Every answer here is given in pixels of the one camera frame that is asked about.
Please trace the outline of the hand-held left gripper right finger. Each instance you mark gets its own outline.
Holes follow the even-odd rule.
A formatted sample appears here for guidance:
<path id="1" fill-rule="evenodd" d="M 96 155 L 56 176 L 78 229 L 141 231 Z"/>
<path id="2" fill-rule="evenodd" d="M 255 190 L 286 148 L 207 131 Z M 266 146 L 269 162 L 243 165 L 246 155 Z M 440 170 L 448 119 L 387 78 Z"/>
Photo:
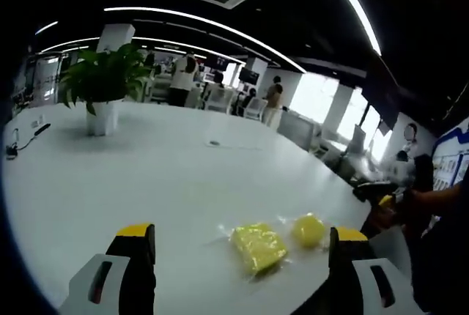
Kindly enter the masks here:
<path id="1" fill-rule="evenodd" d="M 353 229 L 330 229 L 332 313 L 422 314 L 413 286 L 390 261 L 375 256 L 370 239 Z"/>

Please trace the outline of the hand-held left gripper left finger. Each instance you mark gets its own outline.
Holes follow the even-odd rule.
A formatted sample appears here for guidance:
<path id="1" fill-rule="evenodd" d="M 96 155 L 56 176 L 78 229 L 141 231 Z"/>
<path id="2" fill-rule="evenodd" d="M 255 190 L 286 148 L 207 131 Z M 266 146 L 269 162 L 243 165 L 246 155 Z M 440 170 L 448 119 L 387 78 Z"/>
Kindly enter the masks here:
<path id="1" fill-rule="evenodd" d="M 70 280 L 60 314 L 153 314 L 155 225 L 120 229 Z"/>

